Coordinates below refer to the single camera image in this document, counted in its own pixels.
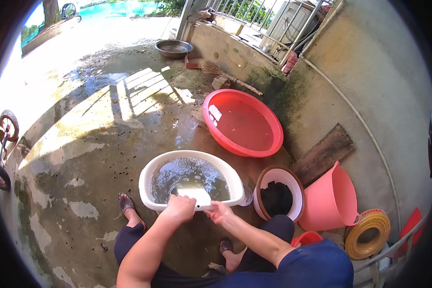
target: concrete wall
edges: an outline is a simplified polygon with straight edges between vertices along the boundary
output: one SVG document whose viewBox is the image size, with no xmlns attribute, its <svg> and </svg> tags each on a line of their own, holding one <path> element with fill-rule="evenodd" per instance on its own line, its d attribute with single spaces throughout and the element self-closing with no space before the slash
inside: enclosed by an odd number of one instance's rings
<svg viewBox="0 0 432 288">
<path fill-rule="evenodd" d="M 392 174 L 403 225 L 415 207 L 426 216 L 432 201 L 426 146 L 432 86 L 414 39 L 387 1 L 344 5 L 305 57 L 340 88 L 373 132 Z M 341 122 L 357 147 L 343 166 L 356 186 L 359 211 L 386 209 L 392 232 L 398 230 L 392 188 L 368 133 L 330 85 L 310 74 L 304 107 L 292 116 L 293 153 L 300 157 L 315 143 L 311 138 Z"/>
<path fill-rule="evenodd" d="M 74 25 L 77 24 L 77 21 L 77 17 L 66 20 L 62 23 L 51 26 L 48 30 L 37 35 L 23 47 L 23 56 L 25 56 L 27 53 L 37 48 L 38 46 L 42 45 L 46 41 L 50 40 L 54 36 L 61 34 L 63 31 L 72 29 Z"/>
<path fill-rule="evenodd" d="M 358 211 L 384 209 L 392 224 L 389 240 L 398 239 L 397 209 L 380 154 L 323 77 L 304 61 L 286 81 L 272 77 L 268 59 L 205 24 L 195 29 L 192 43 L 205 58 L 218 53 L 216 61 L 224 70 L 265 92 L 261 99 L 279 117 L 284 146 L 294 158 L 341 123 L 357 148 L 341 164 L 355 185 Z M 422 55 L 397 12 L 387 1 L 348 0 L 305 57 L 338 86 L 373 132 L 392 174 L 401 226 L 415 207 L 426 216 L 432 201 L 426 146 L 432 87 Z"/>
</svg>

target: broom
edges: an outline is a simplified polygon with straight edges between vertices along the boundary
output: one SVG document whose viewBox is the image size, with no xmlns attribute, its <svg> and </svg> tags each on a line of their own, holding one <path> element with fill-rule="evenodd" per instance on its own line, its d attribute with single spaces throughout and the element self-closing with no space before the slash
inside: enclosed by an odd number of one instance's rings
<svg viewBox="0 0 432 288">
<path fill-rule="evenodd" d="M 216 75 L 222 75 L 225 78 L 230 79 L 230 81 L 238 83 L 240 85 L 242 85 L 243 87 L 250 89 L 251 91 L 253 91 L 254 93 L 258 94 L 259 96 L 262 96 L 263 93 L 259 90 L 257 90 L 256 88 L 254 88 L 251 85 L 246 84 L 245 82 L 243 82 L 242 80 L 239 80 L 237 78 L 235 78 L 234 76 L 230 76 L 229 74 L 224 73 L 224 71 L 222 71 L 219 66 L 214 63 L 213 61 L 210 60 L 201 60 L 198 63 L 198 67 L 202 70 L 203 73 L 205 74 L 216 74 Z"/>
</svg>

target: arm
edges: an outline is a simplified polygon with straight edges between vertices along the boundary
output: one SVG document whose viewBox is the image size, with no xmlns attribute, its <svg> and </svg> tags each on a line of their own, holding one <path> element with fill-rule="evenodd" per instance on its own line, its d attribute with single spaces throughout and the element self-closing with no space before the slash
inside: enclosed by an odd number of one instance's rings
<svg viewBox="0 0 432 288">
<path fill-rule="evenodd" d="M 154 225 L 131 247 L 121 262 L 117 287 L 150 287 L 163 250 L 174 231 L 195 214 L 196 199 L 172 195 Z"/>
<path fill-rule="evenodd" d="M 294 250 L 289 243 L 274 234 L 249 225 L 236 216 L 227 205 L 218 201 L 212 201 L 211 204 L 217 206 L 218 209 L 205 211 L 205 213 L 211 217 L 214 223 L 220 224 L 247 245 L 249 249 L 271 262 L 276 268 L 283 257 Z"/>
</svg>

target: foot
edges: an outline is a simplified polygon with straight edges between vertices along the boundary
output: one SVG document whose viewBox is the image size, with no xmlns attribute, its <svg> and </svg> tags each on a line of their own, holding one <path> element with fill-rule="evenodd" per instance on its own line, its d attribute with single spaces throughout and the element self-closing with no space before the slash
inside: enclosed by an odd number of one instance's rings
<svg viewBox="0 0 432 288">
<path fill-rule="evenodd" d="M 245 250 L 242 251 L 242 253 L 234 254 L 234 244 L 228 237 L 224 237 L 219 242 L 219 252 L 224 256 L 226 259 L 226 269 L 229 272 L 234 272 L 235 269 L 239 266 L 240 262 L 242 261 L 243 254 L 245 253 Z"/>
<path fill-rule="evenodd" d="M 134 203 L 130 196 L 125 193 L 119 193 L 118 197 L 118 205 L 120 207 L 123 216 L 128 219 L 128 227 L 135 227 L 137 224 L 141 223 L 144 226 L 145 230 L 145 222 L 139 217 L 136 212 L 136 208 L 134 207 Z"/>
</svg>

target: blue shirt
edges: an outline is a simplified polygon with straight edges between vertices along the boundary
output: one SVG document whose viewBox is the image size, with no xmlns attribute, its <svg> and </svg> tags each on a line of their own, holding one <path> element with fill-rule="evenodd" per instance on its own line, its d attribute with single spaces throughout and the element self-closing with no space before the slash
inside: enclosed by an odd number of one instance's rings
<svg viewBox="0 0 432 288">
<path fill-rule="evenodd" d="M 289 252 L 275 273 L 232 273 L 211 287 L 352 287 L 353 279 L 353 267 L 347 254 L 324 239 Z"/>
</svg>

